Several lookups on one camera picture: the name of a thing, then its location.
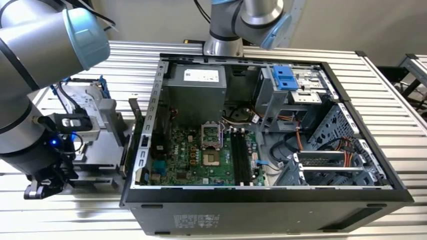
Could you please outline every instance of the case label sticker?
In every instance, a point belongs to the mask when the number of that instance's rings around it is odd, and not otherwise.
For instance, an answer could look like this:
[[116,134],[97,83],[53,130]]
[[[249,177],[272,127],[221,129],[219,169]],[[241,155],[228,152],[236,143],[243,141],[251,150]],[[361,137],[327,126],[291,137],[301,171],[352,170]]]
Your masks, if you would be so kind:
[[217,228],[220,223],[219,214],[177,214],[173,215],[175,227],[179,229]]
[[187,69],[184,81],[219,83],[220,72],[217,70]]

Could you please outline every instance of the barcode sticker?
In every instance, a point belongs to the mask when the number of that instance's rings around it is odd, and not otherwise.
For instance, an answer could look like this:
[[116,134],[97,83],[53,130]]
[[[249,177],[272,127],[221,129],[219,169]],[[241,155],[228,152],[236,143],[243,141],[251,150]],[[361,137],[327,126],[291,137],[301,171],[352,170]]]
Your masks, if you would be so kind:
[[184,81],[219,83],[220,73],[217,70],[187,69]]
[[259,120],[260,120],[260,116],[257,114],[255,114],[252,117],[252,123],[256,124],[259,122]]

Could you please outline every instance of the green circuit board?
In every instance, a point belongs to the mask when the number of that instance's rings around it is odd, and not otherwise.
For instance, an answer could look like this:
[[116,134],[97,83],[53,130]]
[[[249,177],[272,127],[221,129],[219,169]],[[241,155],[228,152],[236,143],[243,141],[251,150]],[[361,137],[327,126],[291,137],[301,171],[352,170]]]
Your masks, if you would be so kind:
[[[172,127],[171,131],[165,173],[164,176],[151,177],[149,184],[160,186],[235,186],[231,133],[224,131],[223,146],[216,151],[215,149],[201,149],[200,129]],[[252,153],[259,154],[252,132],[245,135],[245,143],[248,161],[252,161]],[[255,186],[263,186],[263,170],[261,168],[256,169],[259,176],[252,179],[252,182]]]

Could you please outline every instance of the blue clip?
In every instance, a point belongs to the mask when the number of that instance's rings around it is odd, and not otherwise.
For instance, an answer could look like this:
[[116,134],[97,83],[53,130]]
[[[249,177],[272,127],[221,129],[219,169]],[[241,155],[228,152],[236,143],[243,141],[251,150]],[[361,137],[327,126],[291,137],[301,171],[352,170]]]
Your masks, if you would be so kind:
[[260,165],[268,165],[268,162],[267,161],[261,161],[261,160],[255,160],[255,162]]
[[272,66],[272,76],[279,90],[295,91],[299,89],[299,83],[288,66]]
[[107,81],[105,81],[103,75],[100,75],[99,83],[100,83],[101,93],[103,93],[104,98],[111,99],[112,96],[109,95],[109,90],[108,90],[108,87],[107,87]]

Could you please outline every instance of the power cable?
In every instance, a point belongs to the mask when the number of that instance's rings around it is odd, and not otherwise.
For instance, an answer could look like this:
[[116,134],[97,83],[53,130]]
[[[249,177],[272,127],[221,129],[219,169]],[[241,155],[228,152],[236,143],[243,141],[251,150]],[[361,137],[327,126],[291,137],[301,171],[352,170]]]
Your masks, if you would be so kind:
[[211,17],[209,17],[209,15],[207,14],[207,12],[204,11],[204,9],[203,9],[199,1],[197,1],[197,0],[193,0],[193,4],[195,4],[195,6],[197,7],[199,12],[200,12],[204,20],[205,20],[208,23],[211,23]]

